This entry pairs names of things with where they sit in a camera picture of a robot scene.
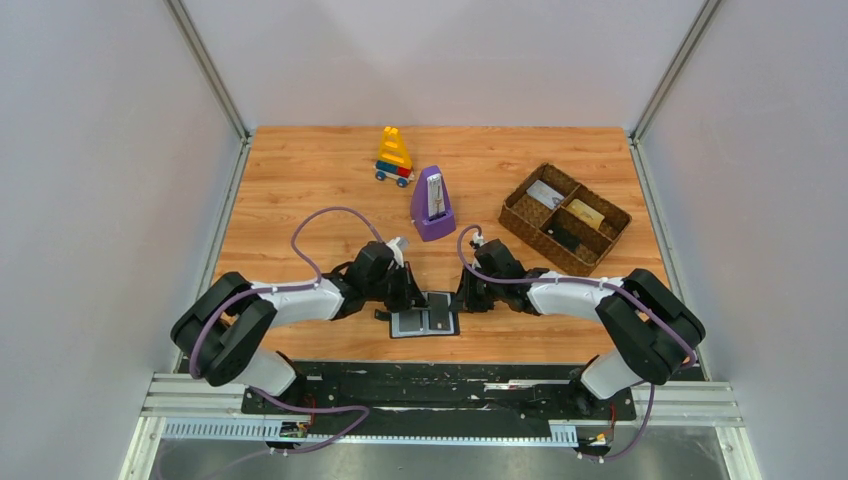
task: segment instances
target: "white backdrop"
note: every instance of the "white backdrop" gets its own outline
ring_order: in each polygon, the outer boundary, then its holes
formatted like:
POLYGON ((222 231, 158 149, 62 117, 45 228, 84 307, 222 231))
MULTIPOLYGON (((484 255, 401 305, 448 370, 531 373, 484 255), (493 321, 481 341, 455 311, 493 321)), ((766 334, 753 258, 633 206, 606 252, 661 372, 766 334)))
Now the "white backdrop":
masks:
POLYGON ((632 128, 702 0, 186 0, 250 128, 632 128))
POLYGON ((724 2, 645 141, 768 480, 845 477, 848 4, 814 3, 724 2))
POLYGON ((238 149, 162 1, 0 2, 0 477, 114 479, 238 149))

